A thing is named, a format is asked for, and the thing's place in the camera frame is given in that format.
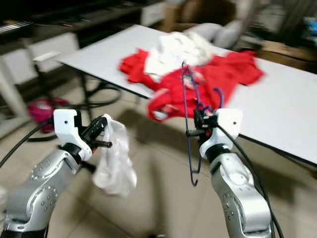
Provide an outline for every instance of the white stripe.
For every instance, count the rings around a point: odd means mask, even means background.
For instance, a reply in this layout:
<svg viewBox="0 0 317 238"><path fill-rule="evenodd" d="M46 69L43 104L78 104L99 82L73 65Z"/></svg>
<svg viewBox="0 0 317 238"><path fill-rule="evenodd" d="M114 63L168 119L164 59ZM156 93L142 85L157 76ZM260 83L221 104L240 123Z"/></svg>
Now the white stripe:
<svg viewBox="0 0 317 238"><path fill-rule="evenodd" d="M155 93L154 96L151 98L151 100L149 101L149 105L155 101L155 99L157 99L158 97L160 97L161 95L163 95L164 93L169 92L168 89L164 88L164 90L159 90L158 93Z"/></svg>
<svg viewBox="0 0 317 238"><path fill-rule="evenodd" d="M168 89L162 88L162 89L158 90L157 92L155 92L154 95L151 97L149 103L151 103L155 98L157 98L162 93L165 93L166 91L168 91Z"/></svg>

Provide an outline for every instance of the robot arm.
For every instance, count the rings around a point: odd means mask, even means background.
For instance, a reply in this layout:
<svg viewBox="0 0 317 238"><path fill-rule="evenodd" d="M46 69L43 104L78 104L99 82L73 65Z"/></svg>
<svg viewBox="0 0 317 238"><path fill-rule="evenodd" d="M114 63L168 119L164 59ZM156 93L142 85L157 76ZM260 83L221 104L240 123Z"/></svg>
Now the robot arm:
<svg viewBox="0 0 317 238"><path fill-rule="evenodd" d="M96 140L105 126L105 117L84 127L80 112L54 112L54 127L61 147L39 162L28 180L10 193L1 237L44 237L55 204L81 162L90 159L98 146L111 146L111 142Z"/></svg>
<svg viewBox="0 0 317 238"><path fill-rule="evenodd" d="M242 113L219 109L212 116L195 111L193 134L200 134L200 154L210 162L211 183L223 207L231 238L270 238L271 215L266 200L256 190L249 169L235 153L232 141L215 125L222 126L234 139L239 135Z"/></svg>

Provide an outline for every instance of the red clothing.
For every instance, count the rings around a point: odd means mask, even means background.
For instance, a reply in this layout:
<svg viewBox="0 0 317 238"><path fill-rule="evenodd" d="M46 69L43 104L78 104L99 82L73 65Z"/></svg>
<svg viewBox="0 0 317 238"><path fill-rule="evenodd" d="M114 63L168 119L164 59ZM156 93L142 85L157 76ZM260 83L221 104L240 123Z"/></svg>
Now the red clothing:
<svg viewBox="0 0 317 238"><path fill-rule="evenodd" d="M136 54L124 58L120 70L128 75L130 83L143 83L154 91L158 90L158 83L155 83L150 76L144 74L144 62L148 52L141 49Z"/></svg>
<svg viewBox="0 0 317 238"><path fill-rule="evenodd" d="M136 55L124 59L120 69L128 72L130 82L142 82L156 91L149 101L149 117L158 121L170 117L184 117L182 69L164 76L160 84L155 83L148 75L143 74L146 56L145 51L139 50ZM126 65L132 65L132 67L124 71ZM195 67L194 72L193 76L198 85L200 100L205 106L210 105L212 109L218 108L220 104L220 95L214 91L214 88L222 90L225 103L238 83L248 85L256 82L263 75L255 65L252 52L231 52L225 57L215 56L209 64ZM188 116L192 118L197 106L197 96L193 86L189 83L186 84L185 89L187 112ZM166 117L158 118L155 112L164 113Z"/></svg>

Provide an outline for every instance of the plastic bag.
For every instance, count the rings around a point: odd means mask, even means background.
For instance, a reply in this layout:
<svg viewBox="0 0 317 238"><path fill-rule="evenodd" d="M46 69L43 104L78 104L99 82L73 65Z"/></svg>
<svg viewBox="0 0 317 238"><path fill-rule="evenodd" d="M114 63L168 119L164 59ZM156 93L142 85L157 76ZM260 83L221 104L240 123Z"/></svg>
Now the plastic bag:
<svg viewBox="0 0 317 238"><path fill-rule="evenodd" d="M128 156L129 144L125 126L112 120L108 114L104 141L111 141L111 148L101 148L102 155L93 176L95 185L107 194L127 195L137 185L137 175Z"/></svg>

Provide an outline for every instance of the white table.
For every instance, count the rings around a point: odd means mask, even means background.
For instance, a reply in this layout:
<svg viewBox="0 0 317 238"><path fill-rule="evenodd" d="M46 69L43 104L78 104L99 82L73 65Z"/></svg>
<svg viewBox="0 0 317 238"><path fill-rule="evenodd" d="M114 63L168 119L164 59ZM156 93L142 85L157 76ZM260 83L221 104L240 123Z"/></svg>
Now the white table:
<svg viewBox="0 0 317 238"><path fill-rule="evenodd" d="M128 83L118 68L122 58L136 48L148 51L164 34L136 25L60 62L83 74L83 86L84 74L88 74L147 99L153 91L143 84ZM228 50L215 48L215 52L225 55ZM257 63L265 76L253 85L238 86L226 104L243 111L242 137L316 166L317 75L263 59Z"/></svg>

